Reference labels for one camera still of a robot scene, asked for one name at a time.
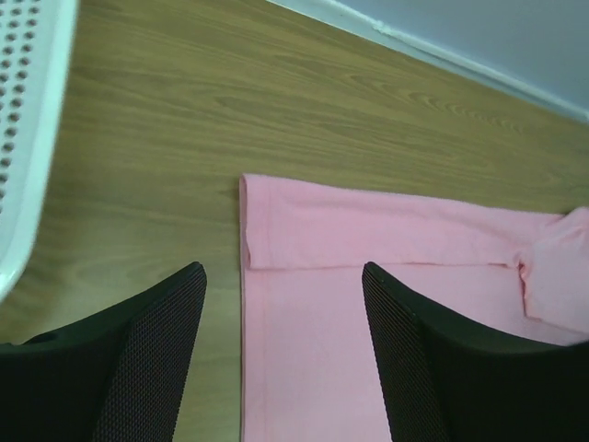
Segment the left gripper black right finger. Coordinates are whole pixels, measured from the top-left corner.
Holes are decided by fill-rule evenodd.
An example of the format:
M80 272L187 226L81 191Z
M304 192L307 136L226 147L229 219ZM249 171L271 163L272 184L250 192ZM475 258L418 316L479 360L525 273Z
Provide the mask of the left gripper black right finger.
M587 343L542 343L493 329L372 262L362 284L393 440L587 439Z

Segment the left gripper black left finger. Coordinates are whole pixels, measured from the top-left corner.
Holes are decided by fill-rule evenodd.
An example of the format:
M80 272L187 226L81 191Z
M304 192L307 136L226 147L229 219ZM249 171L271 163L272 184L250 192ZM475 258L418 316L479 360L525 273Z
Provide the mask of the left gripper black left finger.
M2 344L2 440L172 440L205 293L193 262L82 320Z

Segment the pink t shirt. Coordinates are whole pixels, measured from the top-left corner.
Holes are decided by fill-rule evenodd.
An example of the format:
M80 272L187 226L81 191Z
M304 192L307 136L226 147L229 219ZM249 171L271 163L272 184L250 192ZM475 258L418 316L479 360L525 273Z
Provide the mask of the pink t shirt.
M588 211L490 208L245 175L239 184L245 441L388 441L364 308L374 262L494 329L588 337Z

